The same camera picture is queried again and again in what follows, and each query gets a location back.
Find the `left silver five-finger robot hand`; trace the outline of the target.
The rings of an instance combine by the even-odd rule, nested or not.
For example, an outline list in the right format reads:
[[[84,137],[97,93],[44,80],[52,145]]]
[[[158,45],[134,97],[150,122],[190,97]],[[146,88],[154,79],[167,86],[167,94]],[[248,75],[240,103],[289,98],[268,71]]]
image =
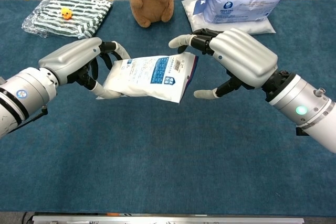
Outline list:
[[[122,97],[122,94],[105,89],[97,82],[97,57],[101,57],[110,70],[112,61],[109,53],[117,60],[130,59],[127,51],[116,41],[104,42],[99,37],[92,37],[66,44],[41,58],[38,64],[49,70],[60,86],[77,82],[100,98],[115,99]]]

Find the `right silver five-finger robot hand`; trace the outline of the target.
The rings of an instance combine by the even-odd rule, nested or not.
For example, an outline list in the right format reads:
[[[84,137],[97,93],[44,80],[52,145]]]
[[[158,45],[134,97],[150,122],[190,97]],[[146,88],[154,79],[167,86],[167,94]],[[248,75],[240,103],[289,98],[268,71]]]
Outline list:
[[[216,31],[202,28],[179,35],[169,42],[170,48],[182,53],[191,46],[211,55],[227,71],[230,79],[213,90],[196,90],[194,97],[213,100],[243,86],[261,88],[278,69],[278,56],[248,33],[237,28]]]

